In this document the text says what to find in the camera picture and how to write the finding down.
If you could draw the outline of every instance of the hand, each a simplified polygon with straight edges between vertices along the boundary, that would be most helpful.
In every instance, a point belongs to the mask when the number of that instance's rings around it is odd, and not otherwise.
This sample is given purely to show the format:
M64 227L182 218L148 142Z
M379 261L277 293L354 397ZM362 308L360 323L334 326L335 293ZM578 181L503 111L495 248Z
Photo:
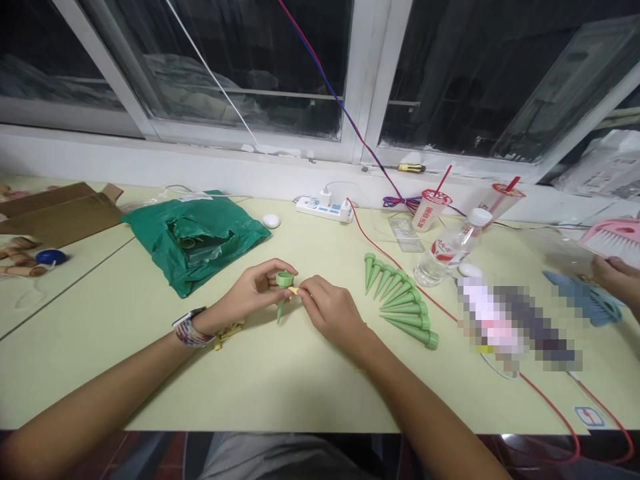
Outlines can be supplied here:
M316 275L300 284L298 295L324 338L350 357L358 356L372 332L362 321L349 290Z
M634 310L640 306L640 270L618 257L594 257L593 278L610 294Z
M291 290L281 289L275 281L282 270L298 274L298 270L280 259L246 269L224 297L194 318L193 326L199 332L213 335L251 312L290 298Z

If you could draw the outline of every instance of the yellow screwdriver handle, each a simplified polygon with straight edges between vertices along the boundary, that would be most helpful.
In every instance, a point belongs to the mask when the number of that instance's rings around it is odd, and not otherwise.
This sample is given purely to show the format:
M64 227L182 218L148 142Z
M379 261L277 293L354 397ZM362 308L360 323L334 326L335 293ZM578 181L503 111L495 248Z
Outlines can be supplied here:
M411 165L408 163L401 163L398 165L398 171L406 171L411 173L422 173L427 168L424 165Z

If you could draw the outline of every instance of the red floor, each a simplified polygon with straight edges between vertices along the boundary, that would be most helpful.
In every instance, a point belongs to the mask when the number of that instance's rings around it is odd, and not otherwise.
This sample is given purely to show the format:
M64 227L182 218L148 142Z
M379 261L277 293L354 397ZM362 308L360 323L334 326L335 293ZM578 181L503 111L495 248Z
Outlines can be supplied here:
M106 480L111 472L127 458L135 445L138 432L116 432L65 478L68 480ZM169 449L155 474L156 480L182 480L182 456L186 432L174 434Z

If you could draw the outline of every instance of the cardboard box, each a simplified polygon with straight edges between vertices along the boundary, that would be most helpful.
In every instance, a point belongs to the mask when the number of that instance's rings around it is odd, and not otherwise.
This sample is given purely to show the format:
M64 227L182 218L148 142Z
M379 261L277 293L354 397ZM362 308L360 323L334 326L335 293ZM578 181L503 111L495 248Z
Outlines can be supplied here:
M86 183L36 193L0 203L0 233L32 235L53 248L61 248L120 223L115 206L122 190L108 184L102 192Z

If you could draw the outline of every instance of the red straw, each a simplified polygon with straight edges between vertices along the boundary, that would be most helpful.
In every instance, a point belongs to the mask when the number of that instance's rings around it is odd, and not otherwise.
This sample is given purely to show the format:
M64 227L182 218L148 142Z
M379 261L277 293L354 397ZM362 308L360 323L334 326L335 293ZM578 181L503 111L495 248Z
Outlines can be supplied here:
M518 183L519 181L520 181L520 177L516 177L516 178L514 178L513 180L511 180L511 183L509 184L509 186L506 188L506 190L505 190L505 191L511 191L511 190L513 190L513 188L515 187L515 184L516 184L516 183Z
M435 194L437 195L438 193L440 193L440 187L442 187L442 184L445 182L445 180L447 179L447 175L449 174L449 172L451 171L451 167L452 165L449 166L449 168L447 169L447 171L445 172L445 176L442 177L442 180L440 180L440 185L438 185L438 188L436 188L435 190Z

